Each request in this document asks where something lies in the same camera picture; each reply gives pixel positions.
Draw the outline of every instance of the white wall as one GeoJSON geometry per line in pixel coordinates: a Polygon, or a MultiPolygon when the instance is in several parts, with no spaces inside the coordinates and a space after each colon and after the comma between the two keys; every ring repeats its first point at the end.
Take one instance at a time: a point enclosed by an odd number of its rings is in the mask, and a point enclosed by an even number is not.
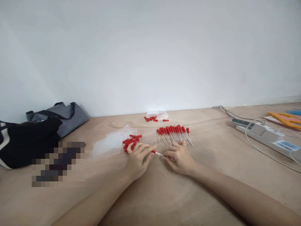
{"type": "Polygon", "coordinates": [[[25,113],[57,102],[0,15],[0,120],[25,122],[25,113]]]}
{"type": "Polygon", "coordinates": [[[299,0],[2,0],[0,10],[53,98],[90,116],[301,101],[299,0]]]}

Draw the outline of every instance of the pixelated area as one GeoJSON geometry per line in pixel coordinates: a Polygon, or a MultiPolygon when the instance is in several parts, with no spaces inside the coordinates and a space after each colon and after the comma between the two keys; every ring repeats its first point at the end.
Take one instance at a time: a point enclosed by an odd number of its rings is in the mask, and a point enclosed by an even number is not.
{"type": "Polygon", "coordinates": [[[32,187],[83,186],[84,142],[59,142],[44,159],[32,160],[32,187]]]}

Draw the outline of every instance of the power strip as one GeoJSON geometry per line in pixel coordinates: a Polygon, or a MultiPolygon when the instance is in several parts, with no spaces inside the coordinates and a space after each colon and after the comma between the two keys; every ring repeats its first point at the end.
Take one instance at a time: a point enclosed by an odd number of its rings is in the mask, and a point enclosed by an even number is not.
{"type": "MultiPolygon", "coordinates": [[[[236,127],[237,130],[245,133],[246,132],[246,128],[242,127],[242,126],[237,126],[236,127]]],[[[247,135],[254,138],[255,140],[263,143],[264,145],[274,149],[275,151],[278,151],[279,153],[285,155],[286,157],[290,158],[290,153],[291,155],[297,159],[298,161],[301,161],[301,148],[289,143],[285,140],[282,139],[278,139],[277,141],[271,142],[265,138],[263,138],[262,136],[252,132],[250,129],[247,129],[247,135]]]]}

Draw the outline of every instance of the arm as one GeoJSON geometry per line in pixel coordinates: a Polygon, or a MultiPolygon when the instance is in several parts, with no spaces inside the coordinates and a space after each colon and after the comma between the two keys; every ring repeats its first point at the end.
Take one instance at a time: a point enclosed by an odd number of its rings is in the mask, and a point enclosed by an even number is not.
{"type": "Polygon", "coordinates": [[[206,166],[197,164],[186,149],[186,142],[175,142],[163,159],[181,174],[191,176],[228,203],[252,225],[301,225],[301,216],[262,192],[206,166]]]}
{"type": "Polygon", "coordinates": [[[147,169],[150,160],[154,157],[151,151],[155,147],[148,144],[138,143],[134,151],[131,143],[127,152],[129,160],[124,171],[104,182],[96,192],[82,200],[61,218],[54,222],[53,226],[65,225],[98,225],[117,198],[136,179],[140,178],[147,169]]]}

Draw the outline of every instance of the clear plastic bag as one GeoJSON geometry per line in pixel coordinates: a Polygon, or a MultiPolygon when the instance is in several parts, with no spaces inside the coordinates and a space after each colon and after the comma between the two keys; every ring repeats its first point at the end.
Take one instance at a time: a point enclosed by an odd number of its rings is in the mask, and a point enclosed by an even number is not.
{"type": "Polygon", "coordinates": [[[129,138],[130,134],[138,135],[139,130],[133,129],[129,124],[123,128],[106,134],[106,138],[93,144],[93,150],[88,159],[97,159],[124,152],[123,141],[129,138]]]}
{"type": "Polygon", "coordinates": [[[156,117],[157,120],[170,119],[166,111],[149,111],[146,113],[147,118],[153,116],[157,116],[156,117]]]}

